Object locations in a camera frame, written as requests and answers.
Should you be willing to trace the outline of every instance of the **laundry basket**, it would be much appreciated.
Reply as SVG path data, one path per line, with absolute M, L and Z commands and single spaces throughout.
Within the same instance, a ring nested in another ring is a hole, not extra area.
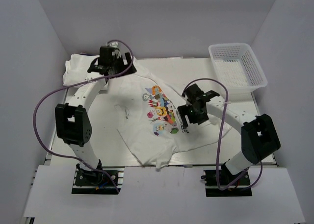
M 210 59 L 218 81 L 229 94 L 250 93 L 267 85 L 267 79 L 248 44 L 215 44 L 209 46 Z

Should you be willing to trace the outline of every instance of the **wall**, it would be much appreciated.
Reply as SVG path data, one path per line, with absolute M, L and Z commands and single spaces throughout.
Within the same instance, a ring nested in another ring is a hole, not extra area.
M 251 44 L 275 0 L 39 0 L 68 53 L 118 38 L 142 57 L 207 57 L 216 43 Z
M 41 96 L 62 85 L 68 58 L 38 0 L 0 0 L 1 223 L 20 223 L 35 169 L 46 154 L 35 139 L 32 113 Z M 52 96 L 39 112 L 46 144 L 62 96 Z
M 307 223 L 314 223 L 314 0 L 276 0 L 252 48 L 268 79 L 256 91 L 262 113 L 272 116 Z

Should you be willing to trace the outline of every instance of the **white table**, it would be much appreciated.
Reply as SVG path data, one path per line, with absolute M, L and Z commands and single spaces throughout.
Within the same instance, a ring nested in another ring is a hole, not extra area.
M 184 88 L 186 84 L 196 78 L 209 77 L 216 78 L 213 67 L 209 59 L 146 59 L 138 60 L 140 64 L 147 67 L 156 76 L 162 78 L 171 85 L 179 89 Z M 93 127 L 91 143 L 95 154 L 101 159 L 103 166 L 106 167 L 124 167 L 139 166 L 140 163 L 130 153 L 121 136 L 117 131 L 115 121 L 115 109 L 113 107 L 113 93 L 118 89 L 121 79 L 114 79 L 109 82 L 106 92 L 100 93 L 89 110 L 89 119 Z M 204 91 L 219 91 L 218 86 L 210 81 L 200 81 L 198 85 Z M 67 98 L 70 98 L 76 89 L 70 89 Z M 258 114 L 256 105 L 251 94 L 231 98 L 232 103 L 240 109 L 252 114 Z M 52 139 L 52 150 L 57 153 L 74 155 L 70 147 L 63 143 L 56 135 Z M 234 129 L 223 138 L 220 161 L 227 161 L 240 151 L 240 135 Z M 174 154 L 169 165 L 213 165 L 216 162 L 217 143 L 204 146 L 188 152 Z M 52 157 L 52 165 L 76 164 L 77 161 L 71 159 Z M 270 155 L 263 163 L 274 163 Z

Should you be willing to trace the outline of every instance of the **white cloth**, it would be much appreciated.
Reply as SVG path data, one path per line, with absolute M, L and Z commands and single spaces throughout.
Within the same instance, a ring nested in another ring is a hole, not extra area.
M 118 131 L 141 164 L 161 168 L 168 165 L 174 153 L 218 141 L 220 124 L 194 124 L 188 133 L 177 111 L 185 104 L 181 96 L 137 61 L 134 66 L 137 73 L 123 77 L 116 109 Z M 230 128 L 225 124 L 223 135 Z
M 72 54 L 70 61 L 65 62 L 65 73 L 63 75 L 63 85 L 69 86 L 72 84 L 80 83 L 86 81 L 87 70 L 90 67 L 90 63 L 98 56 L 86 56 L 80 54 Z M 93 78 L 101 77 L 102 75 L 98 73 L 90 73 L 89 76 Z

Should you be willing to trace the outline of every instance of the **cartoon print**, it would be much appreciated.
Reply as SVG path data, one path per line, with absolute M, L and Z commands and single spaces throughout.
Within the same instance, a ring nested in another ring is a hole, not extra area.
M 151 88 L 145 88 L 148 93 L 143 94 L 143 101 L 147 101 L 148 105 L 153 108 L 147 113 L 147 117 L 153 124 L 153 132 L 155 135 L 160 135 L 163 132 L 176 134 L 179 132 L 175 118 L 175 107 L 167 96 L 162 92 L 158 85 Z

